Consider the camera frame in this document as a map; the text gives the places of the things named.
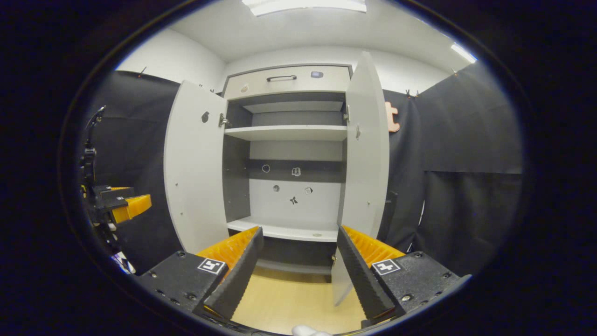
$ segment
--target open cabinet door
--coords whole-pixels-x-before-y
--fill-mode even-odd
[[[229,237],[222,190],[222,146],[228,102],[183,81],[164,143],[168,210],[183,249],[198,253]]]
[[[386,201],[389,166],[389,134],[383,91],[371,55],[361,54],[346,90],[348,137],[346,185],[338,222],[377,237]],[[332,266],[334,304],[339,305],[352,282],[336,249]]]

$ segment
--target black curtain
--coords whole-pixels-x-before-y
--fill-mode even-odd
[[[179,84],[115,71],[98,87],[86,111],[106,105],[92,142],[97,150],[96,184],[134,187],[150,194],[152,207],[118,226],[123,253],[138,274],[182,247],[174,231],[164,188],[164,139]]]
[[[424,251],[458,275],[477,273],[503,243],[518,205],[516,111],[480,63],[418,97],[384,95],[398,107],[401,129],[390,133],[389,199],[398,195],[378,238]]]

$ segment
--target fluorescent light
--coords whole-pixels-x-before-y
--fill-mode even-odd
[[[255,16],[296,8],[340,8],[366,13],[365,0],[242,0]]]
[[[463,49],[463,47],[459,46],[458,44],[454,43],[451,48],[470,63],[475,63],[477,61],[477,59],[473,55],[469,54],[466,50]]]

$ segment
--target wooden floor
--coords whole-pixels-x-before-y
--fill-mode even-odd
[[[365,313],[354,288],[334,307],[332,287],[323,276],[256,267],[232,320],[253,328],[291,335],[295,325],[338,334],[358,330]]]

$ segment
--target cabinet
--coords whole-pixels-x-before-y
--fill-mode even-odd
[[[334,251],[341,257],[338,225],[377,235],[388,161],[383,93],[368,53],[354,74],[293,65],[233,75],[222,97],[183,81],[164,146],[168,208],[190,253],[263,227],[259,264],[331,274],[339,303],[350,279],[331,261]]]

